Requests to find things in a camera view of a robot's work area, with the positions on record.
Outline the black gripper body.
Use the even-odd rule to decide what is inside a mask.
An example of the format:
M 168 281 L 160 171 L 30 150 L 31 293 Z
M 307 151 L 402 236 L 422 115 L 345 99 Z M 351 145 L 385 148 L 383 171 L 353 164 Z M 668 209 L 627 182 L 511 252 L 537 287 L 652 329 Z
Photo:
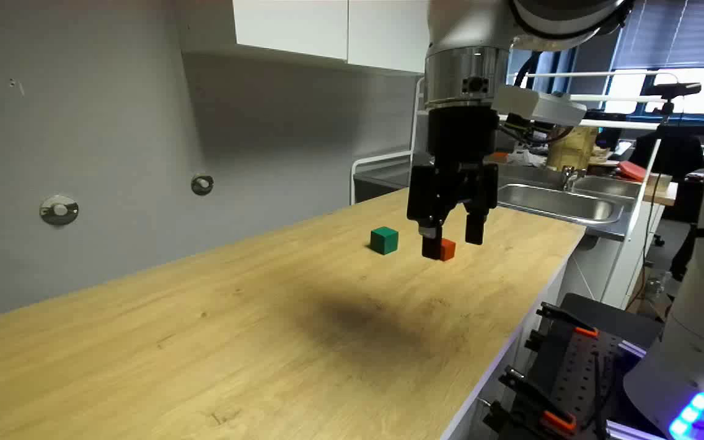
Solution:
M 489 107 L 435 107 L 427 112 L 427 156 L 411 168 L 405 215 L 417 226 L 443 226 L 462 204 L 472 222 L 483 222 L 492 198 L 482 187 L 499 115 Z

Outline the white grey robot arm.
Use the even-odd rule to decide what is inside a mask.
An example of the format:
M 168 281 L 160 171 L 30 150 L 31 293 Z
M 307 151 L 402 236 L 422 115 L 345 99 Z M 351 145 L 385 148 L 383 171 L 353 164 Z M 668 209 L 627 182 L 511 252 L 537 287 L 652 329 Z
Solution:
M 405 219 L 421 252 L 443 256 L 443 226 L 465 205 L 465 239 L 483 243 L 495 205 L 493 132 L 501 115 L 576 127 L 586 112 L 569 99 L 505 84 L 512 50 L 575 50 L 626 22 L 632 0 L 430 0 L 422 73 L 426 151 L 412 159 Z

